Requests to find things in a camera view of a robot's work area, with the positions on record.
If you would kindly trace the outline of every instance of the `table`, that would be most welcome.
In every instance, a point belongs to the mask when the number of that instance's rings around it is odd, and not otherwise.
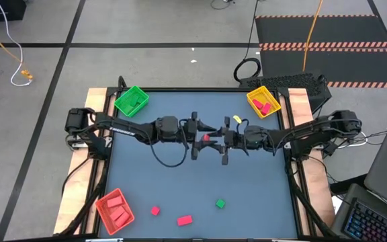
[[[103,104],[105,101],[106,88],[92,88],[89,89],[85,107],[93,108],[96,111],[103,110]],[[312,114],[310,111],[310,105],[305,89],[289,89],[289,101],[292,107],[292,115],[294,124],[298,125],[309,120],[312,120]],[[284,98],[280,98],[282,104],[282,114],[284,117],[284,126],[289,126],[288,113],[286,111]],[[113,113],[113,105],[110,105],[109,114]],[[321,159],[319,151],[313,151],[310,154],[312,157]],[[80,162],[87,156],[87,149],[80,149],[73,153],[71,159],[70,169],[74,169]],[[330,226],[334,219],[334,210],[331,202],[331,195],[329,192],[328,181],[325,173],[325,169],[322,164],[318,163],[314,159],[307,160],[303,163],[305,180],[308,187],[308,195],[310,202],[318,212],[320,217]],[[98,166],[97,174],[100,175],[100,169],[102,168],[102,162]],[[76,174],[68,181],[64,196],[62,197],[58,218],[54,232],[62,231],[77,214],[78,210],[84,204],[89,178],[91,175],[92,162],[88,162],[83,168],[78,170]],[[302,225],[302,233],[304,235],[310,234],[308,226],[308,219],[301,203],[298,202],[300,208],[300,222]],[[89,220],[86,226],[86,232],[91,233],[93,230],[93,219],[95,218],[95,208],[91,208],[89,212]]]

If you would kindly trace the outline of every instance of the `laptop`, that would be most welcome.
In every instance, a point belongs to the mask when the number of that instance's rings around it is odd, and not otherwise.
[[[387,242],[387,135],[364,185],[352,184],[331,229],[348,239]]]

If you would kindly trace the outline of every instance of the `green cube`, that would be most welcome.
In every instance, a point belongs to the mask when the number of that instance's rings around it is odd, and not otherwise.
[[[219,199],[216,202],[216,206],[218,206],[219,208],[223,208],[223,206],[225,206],[225,201],[223,201],[222,199]]]

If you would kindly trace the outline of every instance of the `small red block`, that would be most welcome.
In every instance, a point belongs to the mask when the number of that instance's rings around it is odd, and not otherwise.
[[[122,204],[122,198],[121,197],[112,198],[112,199],[109,199],[107,201],[107,206],[109,208],[117,206],[117,205],[121,205],[121,204]]]
[[[191,215],[182,216],[182,217],[177,219],[177,224],[179,226],[188,225],[190,223],[192,223],[192,216]]]
[[[110,218],[113,221],[116,221],[116,219],[118,219],[118,217],[120,217],[120,215],[122,215],[124,212],[125,212],[124,208],[120,206],[118,209],[116,209],[114,212],[110,214]]]
[[[127,212],[124,212],[120,218],[118,218],[116,221],[115,221],[115,224],[117,227],[121,227],[122,225],[125,224],[125,222],[128,220],[129,218],[129,214]]]
[[[255,104],[255,107],[259,110],[263,107],[263,104],[261,104],[261,102],[256,99],[253,100],[253,104]]]
[[[267,115],[269,110],[271,109],[271,104],[266,103],[263,108],[261,109],[261,114],[262,115]]]
[[[158,213],[159,213],[159,211],[160,211],[159,207],[154,206],[150,212],[151,212],[153,215],[157,216]]]

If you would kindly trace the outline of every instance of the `gray floor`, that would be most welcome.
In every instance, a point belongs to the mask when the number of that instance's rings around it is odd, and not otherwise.
[[[10,22],[11,35],[19,42],[65,42],[79,0],[30,2],[24,20]],[[387,1],[375,2],[387,27]],[[259,4],[257,14],[313,14],[317,3],[267,0]],[[73,42],[246,42],[254,6],[253,1],[238,0],[228,9],[215,11],[209,0],[86,0]],[[321,13],[369,14],[371,9],[366,0],[325,1]],[[255,29],[253,33],[257,42]],[[8,41],[3,23],[0,39]],[[17,63],[0,49],[0,220],[61,49],[26,48],[24,52],[36,81],[18,88],[9,83]],[[252,49],[249,56],[256,52]],[[71,157],[63,142],[63,126],[67,110],[83,106],[88,88],[115,85],[118,75],[129,85],[147,87],[236,87],[232,71],[244,53],[244,48],[70,49],[5,239],[52,234]],[[241,75],[254,68],[244,67]],[[387,89],[331,92],[334,98],[323,114],[350,109],[364,121],[366,134],[386,129]],[[327,159],[329,173],[335,179],[365,173],[377,150],[367,145],[343,149]]]

